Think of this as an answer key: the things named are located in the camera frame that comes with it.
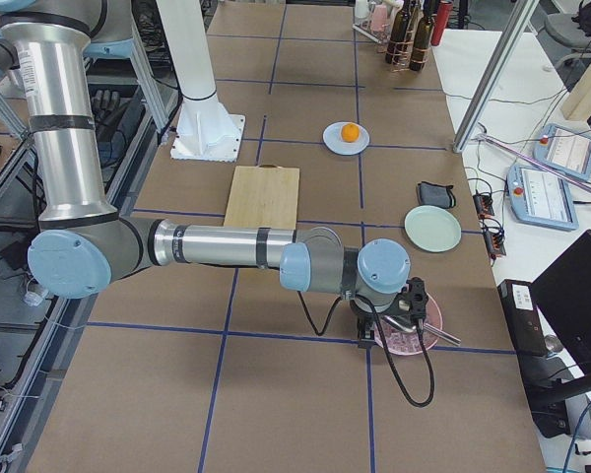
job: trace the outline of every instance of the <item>wooden cutting board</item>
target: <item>wooden cutting board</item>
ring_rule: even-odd
[[[224,227],[294,230],[299,169],[237,166]]]

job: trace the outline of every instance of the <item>orange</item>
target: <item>orange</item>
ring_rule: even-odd
[[[346,123],[342,126],[342,139],[347,143],[354,143],[359,140],[359,127],[354,123]]]

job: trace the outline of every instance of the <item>computer monitor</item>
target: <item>computer monitor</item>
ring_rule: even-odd
[[[531,285],[530,293],[585,376],[537,392],[556,403],[591,391],[591,231],[582,234]]]

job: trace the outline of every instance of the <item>light green plate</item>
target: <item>light green plate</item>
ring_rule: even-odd
[[[462,228],[446,210],[421,205],[405,216],[405,231],[419,248],[433,253],[454,248],[462,238]]]

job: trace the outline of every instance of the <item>pink plate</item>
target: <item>pink plate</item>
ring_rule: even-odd
[[[440,312],[440,307],[435,303],[435,300],[429,294],[427,295],[429,300],[427,301],[427,318],[425,322],[441,330],[442,312]],[[390,349],[390,353],[394,355],[416,355],[423,352],[416,333],[400,332],[392,328],[384,320],[381,320],[381,325],[383,326],[383,333],[385,334],[385,340],[387,341],[387,347]],[[424,340],[425,348],[429,349],[435,345],[437,337],[425,331]],[[378,346],[383,346],[378,330],[374,332],[374,341],[376,341]]]

